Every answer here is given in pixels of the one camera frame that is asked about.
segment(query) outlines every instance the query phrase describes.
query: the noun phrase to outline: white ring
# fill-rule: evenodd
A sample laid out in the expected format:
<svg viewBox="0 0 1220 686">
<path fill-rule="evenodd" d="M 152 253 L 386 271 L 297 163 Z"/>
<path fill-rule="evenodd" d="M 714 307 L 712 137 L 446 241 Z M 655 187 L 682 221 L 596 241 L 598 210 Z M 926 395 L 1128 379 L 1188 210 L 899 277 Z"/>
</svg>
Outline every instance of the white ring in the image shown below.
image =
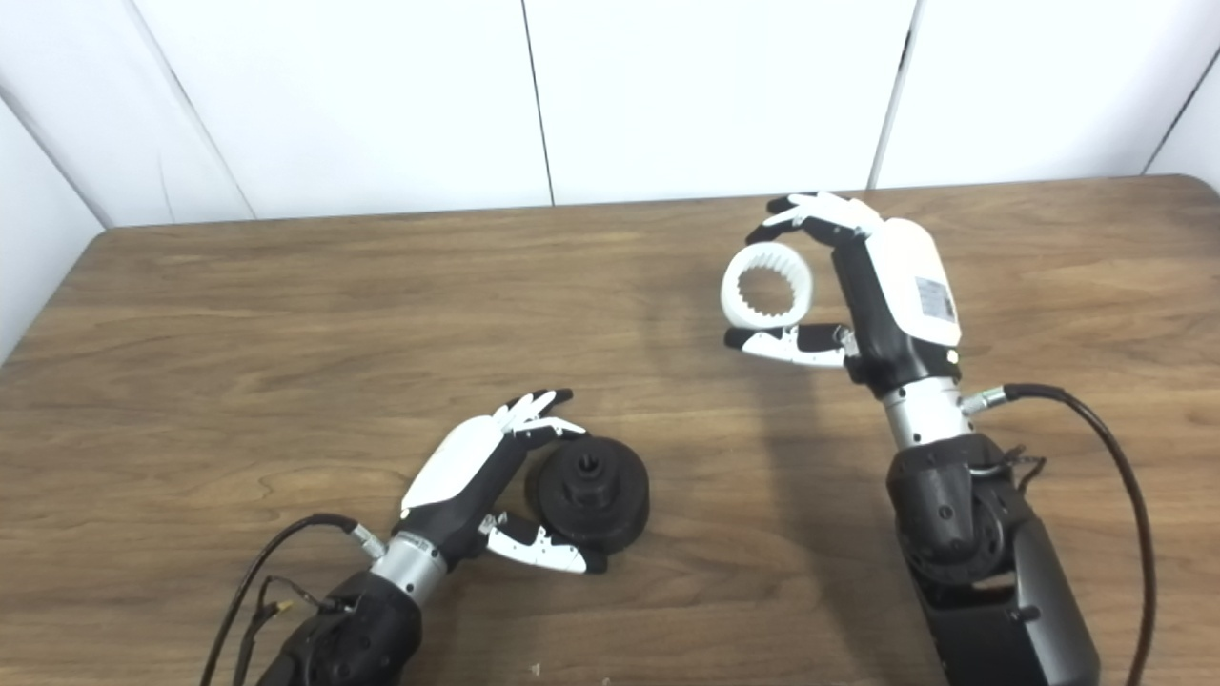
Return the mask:
<svg viewBox="0 0 1220 686">
<path fill-rule="evenodd" d="M 752 308 L 742 295 L 742 275 L 753 269 L 765 269 L 783 277 L 792 287 L 792 308 L 778 315 L 767 315 Z M 725 317 L 741 328 L 775 328 L 792 326 L 804 319 L 814 301 L 814 273 L 800 254 L 782 243 L 755 243 L 733 256 L 720 282 L 720 306 Z"/>
</svg>

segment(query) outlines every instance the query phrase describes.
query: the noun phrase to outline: metal connector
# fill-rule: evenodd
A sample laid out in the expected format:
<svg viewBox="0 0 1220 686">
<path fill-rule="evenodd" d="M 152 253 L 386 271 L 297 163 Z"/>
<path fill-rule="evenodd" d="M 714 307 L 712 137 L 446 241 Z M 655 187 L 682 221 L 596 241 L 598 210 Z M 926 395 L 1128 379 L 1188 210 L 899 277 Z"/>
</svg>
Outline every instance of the metal connector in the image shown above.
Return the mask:
<svg viewBox="0 0 1220 686">
<path fill-rule="evenodd" d="M 975 415 L 1009 402 L 1008 394 L 1004 393 L 1004 387 L 997 386 L 996 388 L 988 388 L 974 395 L 964 397 L 961 399 L 961 414 L 966 416 Z"/>
<path fill-rule="evenodd" d="M 365 525 L 357 524 L 348 536 L 355 538 L 356 542 L 360 543 L 360 548 L 364 549 L 370 558 L 379 560 L 386 555 L 386 544 L 382 543 L 372 531 L 365 529 Z"/>
</svg>

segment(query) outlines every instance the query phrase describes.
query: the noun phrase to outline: wooden table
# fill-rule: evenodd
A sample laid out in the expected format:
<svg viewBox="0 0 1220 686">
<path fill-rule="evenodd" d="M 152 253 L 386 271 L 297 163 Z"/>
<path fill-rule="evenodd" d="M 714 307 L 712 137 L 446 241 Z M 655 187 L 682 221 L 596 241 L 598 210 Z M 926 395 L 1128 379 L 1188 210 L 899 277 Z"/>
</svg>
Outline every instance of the wooden table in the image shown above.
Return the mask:
<svg viewBox="0 0 1220 686">
<path fill-rule="evenodd" d="M 1216 195 L 1160 177 L 861 197 L 937 238 L 966 387 L 1061 385 L 1119 435 L 1160 560 L 1147 684 L 1215 682 Z M 464 564 L 409 682 L 941 684 L 880 405 L 843 372 L 721 345 L 721 273 L 762 216 L 723 199 L 102 234 L 0 369 L 0 684 L 195 682 L 281 526 L 336 510 L 384 532 L 449 428 L 548 386 L 644 457 L 649 529 L 601 577 Z M 844 317 L 827 251 L 789 243 L 816 319 Z M 1139 576 L 1109 457 L 1050 403 L 980 422 L 1052 458 L 1032 502 L 1119 684 Z M 360 564 L 323 531 L 268 569 L 326 591 Z M 257 665 L 304 616 L 266 630 Z"/>
</svg>

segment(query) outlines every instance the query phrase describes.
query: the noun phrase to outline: electrical cable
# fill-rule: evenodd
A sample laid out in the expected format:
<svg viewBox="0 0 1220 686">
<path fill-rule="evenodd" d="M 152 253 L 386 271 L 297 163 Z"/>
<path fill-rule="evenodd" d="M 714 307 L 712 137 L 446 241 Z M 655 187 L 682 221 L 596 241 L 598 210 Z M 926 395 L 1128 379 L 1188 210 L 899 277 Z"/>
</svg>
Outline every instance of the electrical cable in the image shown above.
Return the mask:
<svg viewBox="0 0 1220 686">
<path fill-rule="evenodd" d="M 245 627 L 242 636 L 242 644 L 237 653 L 237 664 L 233 668 L 233 686 L 245 684 L 245 674 L 250 669 L 250 658 L 254 657 L 254 638 L 268 621 L 279 616 L 292 607 L 292 602 L 259 604 L 254 615 L 250 616 L 250 625 Z"/>
<path fill-rule="evenodd" d="M 221 619 L 220 630 L 216 632 L 216 638 L 212 640 L 212 648 L 207 653 L 207 662 L 204 663 L 204 673 L 199 679 L 200 686 L 210 686 L 212 682 L 212 675 L 216 673 L 216 663 L 220 660 L 221 651 L 224 648 L 224 640 L 228 637 L 229 630 L 233 627 L 233 621 L 237 619 L 237 613 L 242 609 L 242 602 L 245 599 L 245 594 L 250 591 L 250 585 L 254 583 L 254 577 L 262 569 L 262 565 L 271 557 L 271 553 L 276 551 L 284 541 L 292 537 L 294 533 L 307 529 L 310 526 L 336 526 L 343 530 L 344 533 L 351 533 L 356 530 L 360 524 L 349 518 L 331 513 L 316 513 L 311 514 L 304 519 L 299 519 L 283 530 L 276 533 L 271 541 L 259 554 L 254 557 L 250 566 L 245 570 L 245 575 L 237 585 L 237 591 L 233 593 L 233 601 L 229 602 L 229 607 L 224 610 L 224 616 Z"/>
<path fill-rule="evenodd" d="M 268 575 L 266 579 L 262 580 L 262 586 L 259 587 L 259 596 L 257 601 L 255 602 L 256 608 L 261 608 L 267 604 L 267 586 L 271 586 L 273 581 L 278 581 L 290 587 L 293 590 L 293 593 L 296 593 L 300 597 L 300 599 L 305 601 L 306 603 L 314 605 L 320 610 L 332 609 L 331 603 L 328 601 L 318 601 L 317 597 L 306 591 L 300 583 L 296 583 L 292 579 L 276 576 L 274 574 Z"/>
<path fill-rule="evenodd" d="M 1131 460 L 1127 459 L 1118 438 L 1110 432 L 1102 417 L 1082 403 L 1071 393 L 1057 386 L 1044 386 L 1041 383 L 1006 383 L 1004 394 L 1009 400 L 1021 398 L 1044 398 L 1055 400 L 1071 408 L 1081 416 L 1097 433 L 1102 443 L 1105 444 L 1114 458 L 1114 464 L 1122 477 L 1122 485 L 1131 497 L 1131 508 L 1135 510 L 1136 533 L 1139 540 L 1139 563 L 1143 569 L 1143 616 L 1139 621 L 1139 638 L 1136 642 L 1135 657 L 1131 659 L 1131 671 L 1127 675 L 1127 686 L 1138 686 L 1143 677 L 1144 664 L 1148 662 L 1148 653 L 1152 651 L 1152 635 L 1157 624 L 1157 558 L 1153 552 L 1152 522 L 1148 519 L 1148 507 L 1144 504 L 1143 492 L 1139 482 L 1136 481 L 1135 470 L 1131 469 Z"/>
</svg>

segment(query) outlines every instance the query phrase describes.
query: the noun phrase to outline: robotic hand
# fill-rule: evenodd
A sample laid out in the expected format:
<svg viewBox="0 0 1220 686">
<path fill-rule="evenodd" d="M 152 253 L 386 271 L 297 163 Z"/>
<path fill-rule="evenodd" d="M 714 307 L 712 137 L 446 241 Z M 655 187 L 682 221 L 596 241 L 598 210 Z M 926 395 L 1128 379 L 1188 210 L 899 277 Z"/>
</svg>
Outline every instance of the robotic hand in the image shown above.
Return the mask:
<svg viewBox="0 0 1220 686">
<path fill-rule="evenodd" d="M 772 216 L 725 275 L 721 300 L 737 325 L 725 343 L 799 365 L 845 367 L 883 405 L 898 446 L 887 477 L 898 541 L 949 682 L 1096 685 L 1100 662 L 1085 619 L 1025 499 L 1025 482 L 1014 483 L 1017 452 L 1000 450 L 971 421 L 1015 399 L 1005 394 L 1015 387 L 966 398 L 959 392 L 961 330 L 931 236 L 830 193 L 789 195 L 767 210 Z M 832 248 L 853 326 L 797 323 L 808 310 L 809 297 L 799 306 L 808 266 L 802 273 L 795 251 L 767 242 L 798 229 Z M 759 267 L 792 283 L 793 311 L 749 309 L 738 278 Z"/>
<path fill-rule="evenodd" d="M 571 397 L 569 389 L 538 391 L 458 425 L 407 489 L 388 546 L 364 527 L 349 531 L 375 558 L 372 566 L 318 603 L 318 613 L 284 642 L 259 685 L 399 684 L 403 666 L 420 646 L 421 608 L 428 596 L 458 563 L 484 549 L 560 571 L 605 571 L 605 555 L 525 519 L 492 511 L 528 450 L 586 435 L 570 421 L 547 416 Z M 355 522 L 338 526 L 356 527 Z M 239 674 L 238 684 L 244 666 Z M 205 682 L 210 676 L 205 670 Z"/>
</svg>

